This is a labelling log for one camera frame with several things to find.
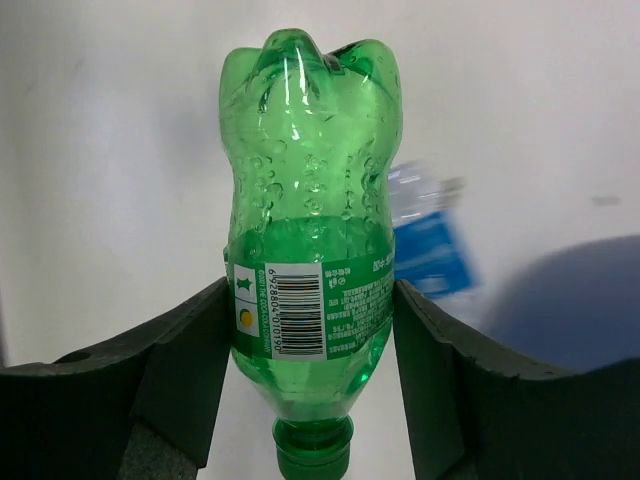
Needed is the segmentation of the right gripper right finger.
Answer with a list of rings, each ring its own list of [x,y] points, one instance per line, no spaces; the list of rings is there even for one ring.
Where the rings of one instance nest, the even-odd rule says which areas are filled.
[[[394,286],[394,342],[419,479],[635,479],[639,363],[576,373],[519,354]]]

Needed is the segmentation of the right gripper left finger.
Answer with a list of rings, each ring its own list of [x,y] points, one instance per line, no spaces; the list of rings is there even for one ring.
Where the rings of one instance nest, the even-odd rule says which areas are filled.
[[[220,279],[176,308],[51,363],[1,372],[5,479],[193,479],[231,343]]]

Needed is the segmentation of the blue label water bottle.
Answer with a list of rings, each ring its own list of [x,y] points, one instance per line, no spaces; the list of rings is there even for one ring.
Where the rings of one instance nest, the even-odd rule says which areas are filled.
[[[395,276],[436,300],[472,292],[480,281],[453,213],[456,180],[440,181],[418,161],[388,176],[395,235]]]

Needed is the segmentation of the green plastic bottle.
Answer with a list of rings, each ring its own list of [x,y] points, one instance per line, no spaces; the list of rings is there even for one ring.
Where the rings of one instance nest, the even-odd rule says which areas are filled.
[[[232,357],[275,412],[283,477],[340,479],[350,410],[392,326],[396,60],[377,40],[324,53],[301,29],[275,31],[227,55],[219,124]]]

